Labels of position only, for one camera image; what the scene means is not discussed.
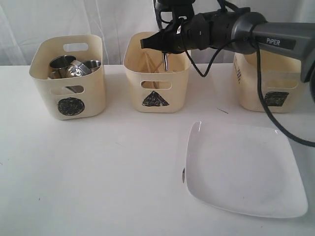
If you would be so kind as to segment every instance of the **stainless steel cup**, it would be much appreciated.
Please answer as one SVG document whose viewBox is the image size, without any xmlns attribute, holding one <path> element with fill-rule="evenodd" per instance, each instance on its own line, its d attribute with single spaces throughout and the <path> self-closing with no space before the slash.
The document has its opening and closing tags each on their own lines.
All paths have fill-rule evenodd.
<svg viewBox="0 0 315 236">
<path fill-rule="evenodd" d="M 68 67 L 70 66 L 71 62 L 76 60 L 74 56 L 60 56 L 55 59 L 53 59 L 50 63 L 50 69 L 51 72 L 54 73 L 54 78 L 66 78 L 66 73 L 68 70 Z"/>
<path fill-rule="evenodd" d="M 98 60 L 85 60 L 82 62 L 88 69 L 93 72 L 97 71 L 101 66 L 102 63 Z"/>
<path fill-rule="evenodd" d="M 73 78 L 73 77 L 80 77 L 91 74 L 92 71 L 87 68 L 82 62 L 78 60 L 74 60 L 71 62 L 67 72 L 66 77 L 67 78 Z"/>
</svg>

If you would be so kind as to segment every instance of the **storage bin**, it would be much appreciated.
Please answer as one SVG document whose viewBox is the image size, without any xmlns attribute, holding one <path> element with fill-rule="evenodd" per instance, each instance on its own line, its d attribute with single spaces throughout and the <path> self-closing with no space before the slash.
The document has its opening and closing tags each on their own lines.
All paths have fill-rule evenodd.
<svg viewBox="0 0 315 236">
<path fill-rule="evenodd" d="M 65 51 L 71 46 L 87 45 L 86 50 Z M 102 61 L 102 40 L 96 35 L 74 35 L 48 39 L 38 48 L 30 67 L 30 76 L 44 100 L 49 113 L 57 119 L 91 117 L 105 108 L 103 66 L 92 74 L 63 79 L 48 79 L 49 62 L 63 55 L 77 60 Z M 83 92 L 73 93 L 66 87 L 83 87 Z"/>
<path fill-rule="evenodd" d="M 140 40 L 153 34 L 134 35 L 125 54 L 131 102 L 140 112 L 176 112 L 185 102 L 190 60 L 185 53 L 169 54 L 168 71 L 164 71 L 160 51 L 141 49 Z"/>
<path fill-rule="evenodd" d="M 261 50 L 262 93 L 271 112 L 290 112 L 306 84 L 300 80 L 301 62 Z M 251 111 L 263 112 L 257 93 L 257 58 L 235 54 L 234 86 L 239 103 Z"/>
</svg>

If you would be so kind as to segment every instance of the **white table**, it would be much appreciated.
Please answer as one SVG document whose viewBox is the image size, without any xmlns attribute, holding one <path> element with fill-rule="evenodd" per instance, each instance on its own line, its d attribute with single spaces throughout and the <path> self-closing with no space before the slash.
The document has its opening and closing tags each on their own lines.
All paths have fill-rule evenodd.
<svg viewBox="0 0 315 236">
<path fill-rule="evenodd" d="M 232 64 L 213 65 L 206 79 L 191 69 L 185 107 L 174 114 L 135 111 L 123 66 L 105 66 L 106 110 L 67 121 L 50 117 L 28 71 L 0 67 L 1 236 L 315 235 L 314 148 L 291 142 L 309 201 L 301 218 L 225 212 L 198 202 L 182 183 L 195 121 L 273 127 L 264 113 L 238 105 Z M 309 91 L 277 118 L 315 140 Z"/>
</svg>

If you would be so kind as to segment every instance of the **white plate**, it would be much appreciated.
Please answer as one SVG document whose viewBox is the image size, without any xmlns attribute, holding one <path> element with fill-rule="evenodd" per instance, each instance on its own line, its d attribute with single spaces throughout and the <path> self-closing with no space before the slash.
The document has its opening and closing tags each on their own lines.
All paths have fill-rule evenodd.
<svg viewBox="0 0 315 236">
<path fill-rule="evenodd" d="M 188 191 L 220 209 L 273 218 L 308 210 L 290 143 L 275 129 L 196 122 L 185 172 Z"/>
</svg>

